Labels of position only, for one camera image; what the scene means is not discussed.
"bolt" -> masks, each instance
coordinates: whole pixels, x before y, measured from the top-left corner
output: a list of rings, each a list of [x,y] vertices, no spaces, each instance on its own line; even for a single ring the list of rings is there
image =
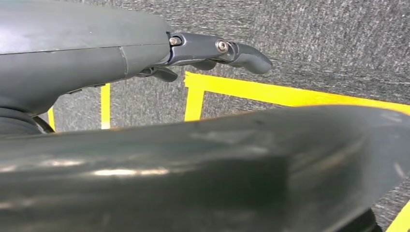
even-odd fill
[[[218,41],[216,42],[216,47],[217,47],[217,50],[218,50],[219,52],[221,52],[221,53],[225,53],[225,52],[227,52],[228,49],[229,49],[228,43],[225,42],[225,41],[223,41],[223,40],[218,40]]]
[[[179,37],[172,37],[169,39],[169,44],[172,46],[180,45],[182,44],[182,40]]]

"yellow tape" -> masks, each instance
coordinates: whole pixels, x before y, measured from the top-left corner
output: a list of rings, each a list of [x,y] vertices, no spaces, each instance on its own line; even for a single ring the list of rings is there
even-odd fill
[[[48,112],[47,112],[47,116],[48,116],[48,124],[51,126],[51,128],[53,128],[53,130],[56,130],[56,124],[54,122],[54,109],[53,107],[51,107]]]
[[[101,129],[111,127],[111,85],[101,87]]]
[[[199,120],[198,109],[191,109],[193,102],[202,106],[203,96],[190,94],[191,89],[209,91],[239,98],[279,104],[284,106],[306,106],[323,104],[348,104],[371,106],[400,111],[410,114],[410,105],[386,101],[350,97],[339,94],[324,93],[299,88],[262,84],[257,82],[235,80],[224,77],[209,76],[191,72],[185,73],[185,86],[188,87],[187,109],[185,119]]]
[[[195,121],[201,118],[202,103],[205,91],[201,88],[192,87],[188,89],[187,106],[185,109],[185,121]]]
[[[410,202],[398,213],[386,232],[410,232]]]

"gray plastic cover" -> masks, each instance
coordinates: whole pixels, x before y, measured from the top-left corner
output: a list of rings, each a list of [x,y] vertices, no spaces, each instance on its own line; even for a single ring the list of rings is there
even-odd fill
[[[0,55],[168,44],[160,17],[51,0],[0,0]]]

